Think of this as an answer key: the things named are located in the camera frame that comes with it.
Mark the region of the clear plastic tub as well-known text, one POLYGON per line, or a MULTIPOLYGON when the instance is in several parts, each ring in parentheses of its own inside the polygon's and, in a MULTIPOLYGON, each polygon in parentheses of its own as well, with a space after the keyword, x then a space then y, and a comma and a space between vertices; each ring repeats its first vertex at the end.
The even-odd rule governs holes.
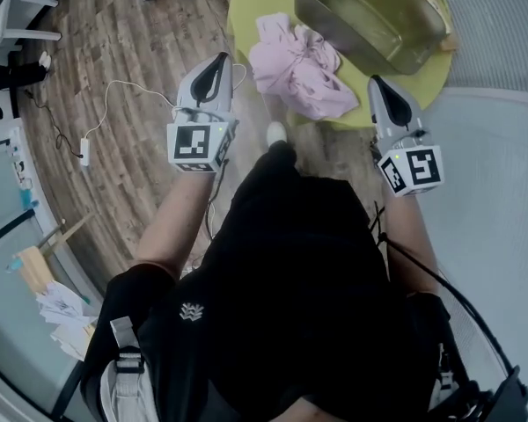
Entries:
POLYGON ((415 74, 445 36, 427 0, 294 0, 294 9, 366 76, 415 74))

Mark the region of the curved wooden desk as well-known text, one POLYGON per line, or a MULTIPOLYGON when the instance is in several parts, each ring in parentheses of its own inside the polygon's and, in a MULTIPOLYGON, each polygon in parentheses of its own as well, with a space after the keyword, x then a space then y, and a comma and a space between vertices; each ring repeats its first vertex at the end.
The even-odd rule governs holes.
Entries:
MULTIPOLYGON (((75 223, 66 231, 62 231, 62 227, 66 222, 62 221, 47 235, 45 235, 38 244, 30 246, 13 256, 14 258, 21 258, 24 263, 22 268, 13 273, 17 273, 19 276, 21 276, 21 278, 29 287, 31 292, 34 293, 35 300, 36 294, 39 292, 43 292, 45 290, 46 285, 50 281, 54 280, 60 282, 54 277, 53 273, 50 270, 50 258, 52 258, 56 254, 56 251, 63 247, 68 241, 68 239, 71 238, 77 231, 79 231, 92 217, 92 213, 87 214, 85 217, 83 217, 80 221, 75 223)), ((74 293, 76 293, 77 295, 82 297, 86 302, 88 302, 91 306, 93 306, 92 301, 89 297, 71 288, 70 290, 72 290, 74 293)))

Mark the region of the person's right forearm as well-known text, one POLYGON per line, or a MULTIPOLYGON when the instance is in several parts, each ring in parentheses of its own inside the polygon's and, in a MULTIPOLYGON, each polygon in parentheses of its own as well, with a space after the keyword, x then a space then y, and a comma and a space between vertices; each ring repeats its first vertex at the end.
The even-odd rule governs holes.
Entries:
MULTIPOLYGON (((388 238, 411 257, 436 272, 436 256, 416 197, 414 195, 395 197, 387 184, 383 184, 382 194, 388 238)), ((391 282, 407 295, 416 293, 438 295, 438 282, 391 245, 387 246, 387 259, 391 282)))

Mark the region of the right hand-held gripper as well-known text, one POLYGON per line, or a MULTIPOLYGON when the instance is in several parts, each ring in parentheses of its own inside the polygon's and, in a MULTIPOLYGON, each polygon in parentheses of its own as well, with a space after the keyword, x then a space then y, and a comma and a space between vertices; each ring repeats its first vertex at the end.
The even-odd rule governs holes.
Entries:
MULTIPOLYGON (((372 76, 368 96, 370 113, 379 133, 390 133, 392 127, 418 125, 422 113, 418 102, 395 82, 372 76)), ((377 167, 395 197, 425 193, 444 182, 441 149, 423 128, 392 139, 377 167)))

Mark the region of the pile of white papers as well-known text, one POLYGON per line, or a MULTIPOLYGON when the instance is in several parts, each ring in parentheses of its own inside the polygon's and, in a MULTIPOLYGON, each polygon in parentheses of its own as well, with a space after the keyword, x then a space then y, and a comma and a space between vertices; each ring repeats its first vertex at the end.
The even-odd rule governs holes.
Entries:
POLYGON ((99 311, 57 281, 36 294, 40 315, 54 326, 51 339, 72 358, 84 361, 95 332, 99 311))

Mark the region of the person's left forearm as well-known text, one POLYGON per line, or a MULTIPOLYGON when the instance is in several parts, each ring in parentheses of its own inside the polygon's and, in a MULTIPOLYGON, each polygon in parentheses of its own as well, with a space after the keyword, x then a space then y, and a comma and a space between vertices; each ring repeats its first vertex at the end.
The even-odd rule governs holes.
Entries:
POLYGON ((216 174, 183 172, 170 186, 136 249, 136 263, 163 268, 174 280, 181 276, 193 249, 216 174))

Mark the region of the person's white shoe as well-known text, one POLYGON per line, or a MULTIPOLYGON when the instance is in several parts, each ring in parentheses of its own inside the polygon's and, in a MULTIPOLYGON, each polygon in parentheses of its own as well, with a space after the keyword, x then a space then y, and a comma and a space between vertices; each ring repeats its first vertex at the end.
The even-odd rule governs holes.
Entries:
POLYGON ((279 121, 271 121, 268 124, 266 138, 269 148, 278 142, 287 142, 288 136, 285 126, 279 121))

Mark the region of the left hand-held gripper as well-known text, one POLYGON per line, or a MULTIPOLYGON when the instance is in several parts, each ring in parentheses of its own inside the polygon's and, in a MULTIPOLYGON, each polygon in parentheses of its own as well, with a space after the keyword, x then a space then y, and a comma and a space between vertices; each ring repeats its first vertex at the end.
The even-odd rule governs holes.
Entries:
POLYGON ((231 101, 229 54, 213 55, 192 68, 180 82, 179 107, 166 126, 168 162, 184 172, 219 172, 238 126, 232 113, 224 113, 231 110, 231 101))

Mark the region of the wooden tray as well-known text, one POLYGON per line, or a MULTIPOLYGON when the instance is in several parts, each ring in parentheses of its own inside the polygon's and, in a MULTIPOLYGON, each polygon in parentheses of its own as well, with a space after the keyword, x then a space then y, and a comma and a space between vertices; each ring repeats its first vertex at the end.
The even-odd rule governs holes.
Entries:
POLYGON ((459 40, 457 32, 452 23, 450 10, 445 0, 427 0, 428 3, 438 13, 445 26, 445 36, 440 42, 440 49, 443 52, 452 52, 459 48, 459 40))

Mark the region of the person's black clothed torso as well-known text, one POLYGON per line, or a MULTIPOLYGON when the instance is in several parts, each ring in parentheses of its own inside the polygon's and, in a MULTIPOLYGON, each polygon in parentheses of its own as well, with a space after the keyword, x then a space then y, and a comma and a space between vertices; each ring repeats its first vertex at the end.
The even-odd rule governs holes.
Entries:
POLYGON ((305 177, 278 142, 240 185, 200 267, 142 259, 108 284, 80 389, 128 317, 160 422, 270 422, 304 399, 347 422, 418 422, 467 373, 442 300, 389 281, 349 183, 305 177))

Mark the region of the pink clothes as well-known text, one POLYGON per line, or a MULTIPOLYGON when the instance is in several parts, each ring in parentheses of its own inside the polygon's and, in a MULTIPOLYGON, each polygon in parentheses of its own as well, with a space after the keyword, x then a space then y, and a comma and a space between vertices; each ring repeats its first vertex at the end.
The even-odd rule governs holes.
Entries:
POLYGON ((338 119, 356 109, 356 94, 336 76, 341 59, 322 35, 292 25, 286 13, 256 20, 259 41, 249 52, 258 92, 279 97, 310 120, 338 119))

